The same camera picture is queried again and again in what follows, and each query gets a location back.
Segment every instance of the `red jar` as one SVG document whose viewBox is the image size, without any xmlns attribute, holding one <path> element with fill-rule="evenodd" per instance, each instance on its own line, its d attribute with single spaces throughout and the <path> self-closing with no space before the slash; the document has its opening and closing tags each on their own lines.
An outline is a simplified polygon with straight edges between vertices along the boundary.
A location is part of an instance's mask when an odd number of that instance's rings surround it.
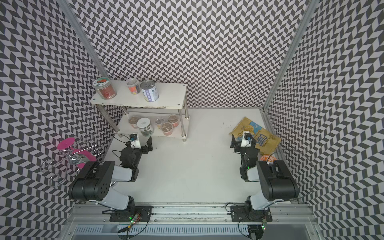
<svg viewBox="0 0 384 240">
<path fill-rule="evenodd" d="M 172 114 L 168 117 L 168 121 L 172 123 L 173 127 L 177 127 L 179 125 L 179 117 L 175 114 Z"/>
<path fill-rule="evenodd" d="M 111 99 L 116 96 L 109 78 L 98 78 L 93 81 L 92 85 L 102 99 Z"/>
</svg>

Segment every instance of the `orange lid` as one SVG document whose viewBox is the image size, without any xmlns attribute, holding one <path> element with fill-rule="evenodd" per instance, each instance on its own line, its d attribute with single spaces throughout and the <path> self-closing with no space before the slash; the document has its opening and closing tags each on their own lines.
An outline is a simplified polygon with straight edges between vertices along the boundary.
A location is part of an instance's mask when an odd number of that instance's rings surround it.
<svg viewBox="0 0 384 240">
<path fill-rule="evenodd" d="M 277 158 L 271 156 L 271 155 L 263 155 L 261 158 L 260 158 L 260 161 L 266 161 L 268 159 L 268 162 L 273 162 L 273 161 L 276 161 Z"/>
</svg>

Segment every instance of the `jar lid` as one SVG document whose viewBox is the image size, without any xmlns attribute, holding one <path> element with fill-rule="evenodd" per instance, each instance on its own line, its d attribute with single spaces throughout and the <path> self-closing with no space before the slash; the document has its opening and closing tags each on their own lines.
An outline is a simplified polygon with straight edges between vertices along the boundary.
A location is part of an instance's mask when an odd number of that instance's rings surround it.
<svg viewBox="0 0 384 240">
<path fill-rule="evenodd" d="M 138 82 L 137 78 L 129 78 L 127 80 L 127 85 L 135 85 Z"/>
<path fill-rule="evenodd" d="M 106 88 L 111 85 L 111 81 L 109 78 L 98 78 L 93 81 L 93 87 L 96 89 Z"/>
<path fill-rule="evenodd" d="M 143 81 L 141 84 L 140 84 L 140 87 L 141 89 L 152 89 L 153 87 L 155 86 L 155 82 L 152 81 L 152 80 L 147 80 L 147 81 Z"/>
<path fill-rule="evenodd" d="M 172 123 L 170 123 L 170 122 L 165 122 L 165 123 L 163 123 L 163 124 L 161 125 L 161 130 L 162 130 L 163 132 L 169 132 L 169 131 L 172 130 L 172 128 L 173 128 L 173 125 L 172 125 Z"/>
<path fill-rule="evenodd" d="M 133 115 L 132 117 L 130 117 L 129 119 L 128 119 L 128 122 L 130 123 L 130 124 L 136 124 L 137 123 L 137 121 L 140 119 L 140 116 L 138 116 L 138 115 Z"/>
<path fill-rule="evenodd" d="M 151 124 L 151 121 L 149 120 L 149 118 L 140 118 L 140 119 L 137 121 L 137 126 L 138 126 L 138 128 L 146 128 L 146 127 L 148 127 L 150 124 Z"/>
<path fill-rule="evenodd" d="M 163 123 L 164 121 L 165 121 L 164 118 L 158 117 L 158 118 L 156 118 L 155 123 L 156 123 L 156 124 L 160 124 L 160 123 Z"/>
<path fill-rule="evenodd" d="M 179 120 L 179 117 L 177 115 L 170 115 L 168 117 L 168 121 L 170 121 L 171 123 L 175 123 Z"/>
</svg>

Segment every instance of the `glass jar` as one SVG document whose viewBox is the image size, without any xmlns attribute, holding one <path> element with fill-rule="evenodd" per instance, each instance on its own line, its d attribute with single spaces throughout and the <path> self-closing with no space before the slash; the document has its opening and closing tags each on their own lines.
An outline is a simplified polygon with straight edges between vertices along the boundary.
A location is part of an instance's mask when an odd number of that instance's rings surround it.
<svg viewBox="0 0 384 240">
<path fill-rule="evenodd" d="M 138 94 L 140 92 L 140 83 L 137 78 L 129 78 L 127 80 L 127 86 L 132 94 Z"/>
<path fill-rule="evenodd" d="M 144 137 L 149 137 L 150 135 L 152 135 L 154 129 L 151 126 L 151 121 L 149 120 L 149 118 L 140 118 L 137 121 L 137 126 Z"/>
<path fill-rule="evenodd" d="M 128 122 L 129 124 L 133 127 L 133 128 L 137 128 L 137 121 L 140 119 L 141 117 L 139 115 L 132 115 L 129 119 L 128 119 Z"/>
<path fill-rule="evenodd" d="M 170 122 L 165 122 L 161 124 L 161 131 L 163 131 L 163 134 L 165 136 L 169 136 L 173 132 L 173 124 Z"/>
<path fill-rule="evenodd" d="M 157 117 L 155 120 L 158 129 L 161 129 L 161 124 L 163 124 L 164 122 L 165 119 L 163 117 Z"/>
<path fill-rule="evenodd" d="M 173 127 L 177 127 L 179 125 L 179 116 L 172 114 L 168 117 L 168 121 L 172 123 Z"/>
<path fill-rule="evenodd" d="M 116 96 L 109 78 L 98 78 L 93 81 L 92 86 L 102 99 L 111 99 Z"/>
</svg>

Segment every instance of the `tin can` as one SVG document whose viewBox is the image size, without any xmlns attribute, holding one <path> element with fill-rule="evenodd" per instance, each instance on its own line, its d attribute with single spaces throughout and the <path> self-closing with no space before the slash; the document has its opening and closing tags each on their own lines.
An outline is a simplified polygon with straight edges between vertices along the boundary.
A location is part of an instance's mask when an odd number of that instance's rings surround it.
<svg viewBox="0 0 384 240">
<path fill-rule="evenodd" d="M 141 117 L 139 115 L 133 115 L 131 116 L 129 119 L 128 119 L 128 122 L 129 124 L 133 127 L 133 128 L 137 128 L 137 121 L 140 119 Z"/>
<path fill-rule="evenodd" d="M 161 124 L 163 124 L 164 123 L 164 118 L 163 117 L 158 117 L 158 118 L 156 118 L 156 121 L 155 121 L 155 123 L 156 123 L 156 125 L 157 125 L 157 128 L 158 129 L 160 129 L 161 128 Z"/>
<path fill-rule="evenodd" d="M 169 136 L 173 132 L 173 125 L 170 122 L 165 122 L 161 125 L 161 131 L 163 131 L 163 134 L 165 136 Z"/>
<path fill-rule="evenodd" d="M 173 127 L 177 127 L 179 125 L 179 117 L 175 114 L 172 114 L 168 117 L 168 121 L 172 123 Z"/>
<path fill-rule="evenodd" d="M 93 81 L 92 85 L 102 99 L 111 99 L 116 96 L 109 78 L 98 78 Z"/>
<path fill-rule="evenodd" d="M 151 126 L 151 121 L 149 120 L 149 118 L 140 118 L 137 121 L 137 126 L 144 137 L 149 137 L 150 135 L 152 135 L 153 128 Z"/>
<path fill-rule="evenodd" d="M 159 93 L 157 92 L 155 85 L 156 83 L 151 80 L 144 81 L 140 84 L 145 100 L 148 102 L 156 101 L 159 98 Z"/>
</svg>

